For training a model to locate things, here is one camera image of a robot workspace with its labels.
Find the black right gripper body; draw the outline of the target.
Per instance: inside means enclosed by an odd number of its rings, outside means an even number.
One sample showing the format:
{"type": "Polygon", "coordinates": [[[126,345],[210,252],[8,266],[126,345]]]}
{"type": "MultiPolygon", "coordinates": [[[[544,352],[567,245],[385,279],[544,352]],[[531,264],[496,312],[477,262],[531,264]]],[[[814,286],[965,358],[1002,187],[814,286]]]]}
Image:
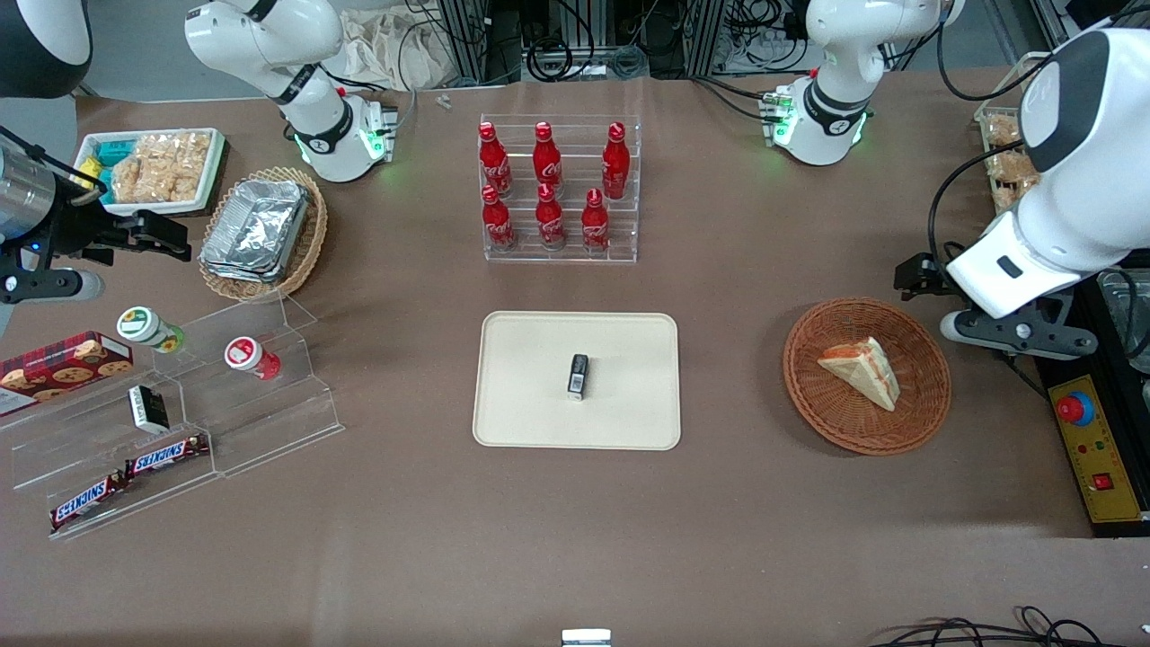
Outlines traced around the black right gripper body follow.
{"type": "Polygon", "coordinates": [[[45,267],[60,257],[112,265],[115,251],[140,253],[140,247],[133,242],[133,217],[116,216],[103,209],[101,202],[75,206],[57,199],[34,229],[34,255],[45,267]]]}

